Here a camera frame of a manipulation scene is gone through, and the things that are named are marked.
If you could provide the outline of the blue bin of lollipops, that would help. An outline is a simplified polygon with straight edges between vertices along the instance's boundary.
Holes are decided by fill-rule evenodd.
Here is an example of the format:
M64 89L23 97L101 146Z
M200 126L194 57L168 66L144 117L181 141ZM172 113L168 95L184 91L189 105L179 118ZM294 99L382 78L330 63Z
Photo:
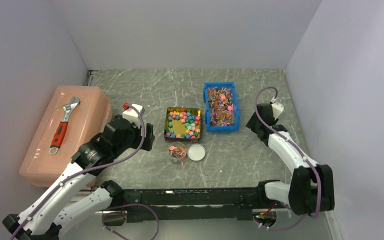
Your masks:
M206 82L204 121L209 133L231 133L240 128L240 110L234 82Z

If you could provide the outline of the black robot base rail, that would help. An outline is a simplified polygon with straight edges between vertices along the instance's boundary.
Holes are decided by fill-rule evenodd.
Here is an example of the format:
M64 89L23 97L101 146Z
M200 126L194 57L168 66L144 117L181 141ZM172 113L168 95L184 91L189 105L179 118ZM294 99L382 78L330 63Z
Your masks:
M163 220L235 219L252 221L260 213L283 209L264 199L257 187L125 189L106 211L125 215L127 223Z

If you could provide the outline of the tin of star candies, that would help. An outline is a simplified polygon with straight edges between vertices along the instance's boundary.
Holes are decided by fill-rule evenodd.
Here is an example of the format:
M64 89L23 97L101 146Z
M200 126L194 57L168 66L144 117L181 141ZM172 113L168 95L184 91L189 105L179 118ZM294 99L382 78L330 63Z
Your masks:
M168 107L165 114L166 142L199 143L202 138L203 113L200 108Z

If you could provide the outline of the small clear glass jar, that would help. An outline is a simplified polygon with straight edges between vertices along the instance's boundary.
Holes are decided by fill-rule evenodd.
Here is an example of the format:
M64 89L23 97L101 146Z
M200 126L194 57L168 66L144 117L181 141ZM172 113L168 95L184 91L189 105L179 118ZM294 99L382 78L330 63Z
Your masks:
M172 142L168 146L169 159L174 164L183 164L187 158L187 148L182 142Z

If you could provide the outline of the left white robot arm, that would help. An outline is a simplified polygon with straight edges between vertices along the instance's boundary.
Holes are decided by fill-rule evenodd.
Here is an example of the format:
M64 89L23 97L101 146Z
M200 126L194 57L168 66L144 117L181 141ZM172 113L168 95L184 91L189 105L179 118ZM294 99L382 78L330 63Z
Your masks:
M58 240L93 213L124 203L124 190L113 180L105 181L88 197L69 201L104 169L122 163L139 150L150 151L154 126L142 116L116 115L103 132L82 144L57 180L31 206L2 221L12 240Z

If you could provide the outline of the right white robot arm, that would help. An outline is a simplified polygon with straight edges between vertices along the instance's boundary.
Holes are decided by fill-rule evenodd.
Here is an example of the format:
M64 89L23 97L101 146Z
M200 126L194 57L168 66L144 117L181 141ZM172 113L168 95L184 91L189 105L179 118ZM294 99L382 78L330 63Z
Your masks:
M327 164L318 164L278 124L284 108L279 103L260 103L246 127L273 150L292 174L290 183L264 180L258 183L256 203L267 208L277 201L286 204L296 215L315 216L335 208L334 175Z

